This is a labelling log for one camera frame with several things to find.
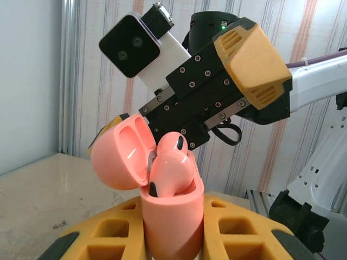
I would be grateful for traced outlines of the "pink earbud charging case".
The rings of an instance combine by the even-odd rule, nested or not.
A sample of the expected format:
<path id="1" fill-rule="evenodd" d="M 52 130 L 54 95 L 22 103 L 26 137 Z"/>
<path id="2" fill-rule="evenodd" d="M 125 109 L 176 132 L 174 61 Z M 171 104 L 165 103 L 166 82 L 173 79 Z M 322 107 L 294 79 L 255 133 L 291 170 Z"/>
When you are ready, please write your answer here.
<path id="1" fill-rule="evenodd" d="M 173 197 L 150 196 L 158 143 L 140 114 L 129 115 L 96 140 L 92 166 L 106 186 L 140 190 L 145 241 L 155 260 L 194 260 L 203 242 L 204 185 L 188 148 L 194 163 L 191 185 Z"/>

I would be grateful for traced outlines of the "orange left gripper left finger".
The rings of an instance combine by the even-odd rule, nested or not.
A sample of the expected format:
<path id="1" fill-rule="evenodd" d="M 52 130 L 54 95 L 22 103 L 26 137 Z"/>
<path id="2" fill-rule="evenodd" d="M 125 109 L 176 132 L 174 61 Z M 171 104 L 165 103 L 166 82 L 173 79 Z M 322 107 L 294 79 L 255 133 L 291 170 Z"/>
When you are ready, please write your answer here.
<path id="1" fill-rule="evenodd" d="M 70 227 L 40 260 L 149 260 L 140 197 Z"/>

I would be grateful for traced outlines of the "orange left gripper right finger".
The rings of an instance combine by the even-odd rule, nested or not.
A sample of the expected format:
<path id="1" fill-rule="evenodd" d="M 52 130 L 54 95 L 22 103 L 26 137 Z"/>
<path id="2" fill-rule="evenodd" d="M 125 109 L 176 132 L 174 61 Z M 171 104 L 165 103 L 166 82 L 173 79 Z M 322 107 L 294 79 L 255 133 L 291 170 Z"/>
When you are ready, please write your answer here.
<path id="1" fill-rule="evenodd" d="M 205 194 L 200 260 L 317 259 L 286 226 Z"/>

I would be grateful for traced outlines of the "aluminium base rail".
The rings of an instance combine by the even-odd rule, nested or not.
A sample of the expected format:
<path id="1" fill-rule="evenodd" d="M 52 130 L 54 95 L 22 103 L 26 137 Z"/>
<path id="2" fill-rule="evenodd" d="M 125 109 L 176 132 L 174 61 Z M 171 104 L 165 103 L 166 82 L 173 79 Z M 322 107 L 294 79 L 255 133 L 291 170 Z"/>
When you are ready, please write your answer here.
<path id="1" fill-rule="evenodd" d="M 269 210 L 277 198 L 277 195 L 247 189 L 245 198 L 250 202 L 250 208 L 264 217 L 269 217 Z"/>

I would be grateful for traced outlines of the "pink earbud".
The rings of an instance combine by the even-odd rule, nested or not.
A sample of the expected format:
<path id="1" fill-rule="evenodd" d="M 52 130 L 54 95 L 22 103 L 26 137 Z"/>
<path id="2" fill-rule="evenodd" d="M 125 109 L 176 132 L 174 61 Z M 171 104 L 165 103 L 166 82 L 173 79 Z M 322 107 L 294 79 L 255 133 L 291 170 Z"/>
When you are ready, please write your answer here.
<path id="1" fill-rule="evenodd" d="M 149 195 L 173 197 L 184 192 L 192 183 L 194 163 L 188 155 L 178 151 L 166 151 L 158 155 L 151 167 Z"/>
<path id="2" fill-rule="evenodd" d="M 188 154 L 188 143 L 180 132 L 166 133 L 159 141 L 156 149 L 157 155 L 171 150 L 177 150 L 183 154 Z"/>

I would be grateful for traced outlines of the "aluminium corner post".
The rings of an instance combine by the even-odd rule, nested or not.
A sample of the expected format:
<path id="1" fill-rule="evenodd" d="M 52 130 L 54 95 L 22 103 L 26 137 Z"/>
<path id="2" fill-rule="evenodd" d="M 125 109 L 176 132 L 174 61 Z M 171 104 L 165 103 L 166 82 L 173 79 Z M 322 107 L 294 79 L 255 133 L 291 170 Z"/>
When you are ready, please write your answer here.
<path id="1" fill-rule="evenodd" d="M 78 0 L 62 0 L 59 150 L 73 154 Z"/>

